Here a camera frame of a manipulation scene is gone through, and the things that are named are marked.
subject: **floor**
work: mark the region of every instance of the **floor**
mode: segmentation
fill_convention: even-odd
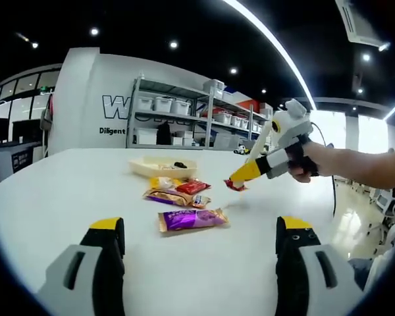
[[[379,244],[378,230],[367,236],[369,224],[381,223],[380,209],[369,203],[369,194],[351,189],[351,186],[338,183],[336,187],[336,213],[332,222],[334,234],[332,245],[345,258],[372,258]]]

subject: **black ceiling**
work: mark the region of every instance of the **black ceiling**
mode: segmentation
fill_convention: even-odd
[[[395,1],[352,2],[391,41],[390,50],[380,53],[376,47],[350,43],[334,0],[241,0],[289,52],[313,97],[360,98],[353,87],[354,76],[359,76],[362,99],[391,107]],[[305,95],[275,48],[221,0],[23,1],[0,8],[0,17],[0,81],[35,66],[62,63],[71,47],[99,46],[102,53],[151,59],[218,78],[272,104]],[[94,26],[100,31],[95,38],[89,34]],[[39,47],[32,49],[16,32]],[[170,40],[179,42],[177,50],[169,49]],[[361,62],[365,52],[372,56],[368,65]],[[238,67],[235,76],[228,72],[232,66]]]

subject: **window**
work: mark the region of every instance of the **window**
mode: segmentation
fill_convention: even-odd
[[[51,94],[37,95],[32,105],[31,119],[40,119],[42,111],[47,107],[48,99]]]
[[[345,148],[346,141],[346,119],[345,114],[332,111],[312,111],[310,120],[320,129],[327,145],[334,144],[335,148]],[[316,126],[310,139],[314,142],[323,144],[322,135]]]
[[[358,116],[358,150],[364,153],[386,153],[388,151],[388,127],[384,120]]]
[[[29,119],[31,100],[32,100],[31,97],[27,97],[25,99],[13,100],[11,117],[10,117],[10,121],[9,121],[9,141],[12,141],[12,138],[13,138],[12,137],[13,122]]]
[[[3,86],[3,90],[1,90],[0,100],[5,97],[10,97],[14,93],[14,85],[16,84],[16,80],[9,82]]]
[[[35,88],[38,74],[19,79],[15,93],[26,92]]]
[[[9,118],[9,109],[11,108],[11,102],[0,104],[0,119]]]
[[[38,88],[40,87],[55,87],[60,70],[43,72],[39,78]]]

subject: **shelf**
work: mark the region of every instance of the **shelf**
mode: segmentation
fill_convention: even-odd
[[[197,89],[174,86],[172,84],[150,79],[141,79],[139,89],[148,92],[176,95],[185,99],[199,99],[201,97],[209,97],[209,93],[199,91]]]
[[[215,121],[215,120],[212,121],[212,125],[213,125],[213,126],[222,126],[222,127],[225,127],[225,128],[229,128],[229,129],[231,129],[231,130],[239,130],[239,131],[246,132],[246,133],[249,132],[249,130],[246,130],[245,128],[241,128],[241,127],[237,127],[237,126],[234,126],[234,125],[229,125],[229,124],[217,122],[217,121]],[[260,135],[259,132],[254,132],[254,131],[251,131],[251,132],[252,132],[253,134]]]
[[[234,104],[234,103],[227,102],[227,101],[219,99],[217,97],[213,98],[213,104],[214,104],[214,106],[222,107],[223,109],[227,109],[227,110],[232,111],[234,113],[243,114],[243,115],[246,115],[247,117],[250,116],[249,109],[246,109],[246,108],[241,107],[241,106]],[[253,112],[253,118],[255,120],[267,120],[266,117],[263,117],[259,113],[254,113],[254,112]]]
[[[193,117],[190,115],[181,115],[169,112],[157,112],[157,111],[136,111],[136,115],[147,116],[147,117],[163,117],[167,119],[178,119],[178,120],[192,120],[197,122],[207,122],[206,118]]]
[[[144,145],[144,144],[132,144],[130,148],[143,148],[143,149],[191,149],[191,150],[203,150],[203,146],[178,146],[178,145]]]

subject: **metal shelving unit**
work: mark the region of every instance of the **metal shelving unit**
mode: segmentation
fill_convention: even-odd
[[[140,111],[136,109],[136,98],[138,97],[140,92],[151,92],[158,93],[162,95],[179,97],[182,99],[187,99],[191,102],[191,115],[179,115],[175,113],[166,113],[166,112],[156,112],[156,111]],[[198,101],[207,103],[207,115],[208,117],[196,117],[196,109]],[[211,128],[212,126],[218,126],[221,128],[226,128],[233,131],[245,132],[248,133],[248,139],[251,139],[252,134],[258,135],[258,132],[249,131],[245,128],[239,128],[233,125],[223,124],[220,122],[212,121],[212,111],[213,106],[218,106],[223,109],[229,110],[236,114],[241,114],[249,119],[249,127],[253,126],[253,120],[258,121],[266,121],[267,119],[261,116],[259,113],[253,112],[253,107],[251,109],[245,109],[237,104],[233,104],[227,102],[222,99],[218,99],[214,97],[213,93],[206,93],[203,91],[199,91],[197,89],[188,88],[184,86],[175,86],[172,84],[168,84],[166,82],[162,82],[160,80],[151,80],[149,78],[139,77],[134,81],[134,87],[132,92],[132,97],[130,99],[130,112],[128,117],[128,126],[127,131],[128,135],[126,138],[126,147],[131,148],[163,148],[163,149],[211,149],[209,147],[209,140],[211,137]],[[134,135],[134,127],[135,127],[135,118],[136,117],[154,117],[159,119],[167,119],[176,122],[188,122],[192,125],[193,132],[195,130],[195,125],[199,123],[200,125],[206,125],[206,133],[205,133],[205,146],[179,146],[179,145],[142,145],[142,144],[133,144],[133,135]]]

